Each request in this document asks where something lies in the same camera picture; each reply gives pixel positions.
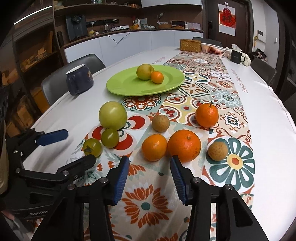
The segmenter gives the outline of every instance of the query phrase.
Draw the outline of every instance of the black mug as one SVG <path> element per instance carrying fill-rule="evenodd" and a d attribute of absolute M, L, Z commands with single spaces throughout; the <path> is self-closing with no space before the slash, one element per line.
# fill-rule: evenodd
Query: black mug
<path fill-rule="evenodd" d="M 236 64 L 240 64 L 240 63 L 243 63 L 246 60 L 246 58 L 244 56 L 242 56 L 241 52 L 237 52 L 235 50 L 232 50 L 230 60 L 232 62 L 235 62 Z"/>
<path fill-rule="evenodd" d="M 87 91 L 94 85 L 91 71 L 86 64 L 79 65 L 66 73 L 67 86 L 71 95 Z"/>

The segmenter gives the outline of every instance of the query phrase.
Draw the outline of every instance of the chair backrest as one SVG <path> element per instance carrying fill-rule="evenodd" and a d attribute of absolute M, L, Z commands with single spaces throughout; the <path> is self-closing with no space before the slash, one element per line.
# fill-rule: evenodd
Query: chair backrest
<path fill-rule="evenodd" d="M 284 102 L 284 107 L 289 111 L 294 123 L 296 123 L 296 93 L 292 94 Z"/>
<path fill-rule="evenodd" d="M 199 37 L 193 37 L 192 39 L 193 40 L 199 40 L 199 41 L 201 41 L 202 43 L 205 43 L 205 44 L 212 44 L 212 45 L 222 47 L 221 42 L 219 42 L 217 40 L 205 39 L 205 38 L 199 38 Z"/>
<path fill-rule="evenodd" d="M 268 84 L 271 86 L 276 70 L 265 61 L 255 58 L 251 64 L 251 68 Z"/>
<path fill-rule="evenodd" d="M 95 54 L 88 54 L 68 63 L 67 65 L 53 72 L 50 76 L 47 76 L 42 81 L 41 88 L 50 105 L 55 103 L 63 94 L 68 91 L 66 73 L 81 64 L 86 64 L 92 74 L 105 68 L 103 62 Z"/>

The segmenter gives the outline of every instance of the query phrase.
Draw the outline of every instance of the dark brown door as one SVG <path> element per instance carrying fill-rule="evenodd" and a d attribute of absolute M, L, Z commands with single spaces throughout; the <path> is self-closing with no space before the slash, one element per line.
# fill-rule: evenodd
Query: dark brown door
<path fill-rule="evenodd" d="M 218 4 L 225 5 L 228 3 L 229 7 L 235 9 L 235 36 L 219 32 L 219 9 Z M 249 46 L 247 46 L 247 7 L 244 3 L 232 0 L 207 0 L 207 20 L 212 21 L 212 39 L 218 40 L 222 43 L 222 47 L 232 48 L 232 44 L 236 44 L 244 53 L 248 53 Z"/>

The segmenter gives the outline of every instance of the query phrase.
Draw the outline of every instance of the patterned table runner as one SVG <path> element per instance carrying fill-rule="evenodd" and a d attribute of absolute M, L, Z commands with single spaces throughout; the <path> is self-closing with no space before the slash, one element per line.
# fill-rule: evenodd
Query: patterned table runner
<path fill-rule="evenodd" d="M 182 205 L 178 199 L 169 155 L 157 162 L 148 162 L 141 154 L 142 142 L 156 133 L 150 121 L 158 114 L 165 114 L 170 120 L 169 129 L 163 133 L 167 140 L 180 129 L 191 130 L 199 136 L 201 152 L 184 166 L 209 184 L 231 183 L 252 208 L 255 164 L 250 131 L 238 92 L 221 59 L 205 53 L 181 52 L 164 65 L 183 71 L 183 84 L 167 93 L 124 97 L 120 103 L 127 110 L 128 120 L 118 131 L 119 144 L 114 149 L 104 148 L 95 166 L 77 181 L 78 186 L 89 185 L 116 167 L 121 156 L 129 156 L 131 163 L 122 199 L 110 208 L 115 240 L 186 238 L 191 206 Z M 218 108 L 219 120 L 214 127 L 205 129 L 198 125 L 194 113 L 199 105 L 210 101 Z M 103 130 L 102 126 L 93 127 L 68 162 L 82 157 L 83 142 L 88 138 L 100 140 Z M 231 150 L 227 158 L 219 162 L 206 155 L 207 147 L 217 139 L 227 143 Z M 88 226 L 88 205 L 85 204 L 85 240 L 89 240 Z M 215 234 L 216 207 L 212 204 L 210 241 L 215 240 Z"/>

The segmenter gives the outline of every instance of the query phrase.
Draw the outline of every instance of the green plate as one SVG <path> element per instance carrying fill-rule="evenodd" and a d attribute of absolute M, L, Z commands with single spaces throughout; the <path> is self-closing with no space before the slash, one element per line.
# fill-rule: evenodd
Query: green plate
<path fill-rule="evenodd" d="M 163 76 L 161 84 L 151 80 L 141 80 L 137 77 L 138 66 L 125 69 L 113 75 L 106 84 L 107 89 L 117 95 L 141 96 L 166 92 L 178 87 L 184 81 L 184 74 L 173 67 L 152 64 L 155 71 L 160 71 Z"/>

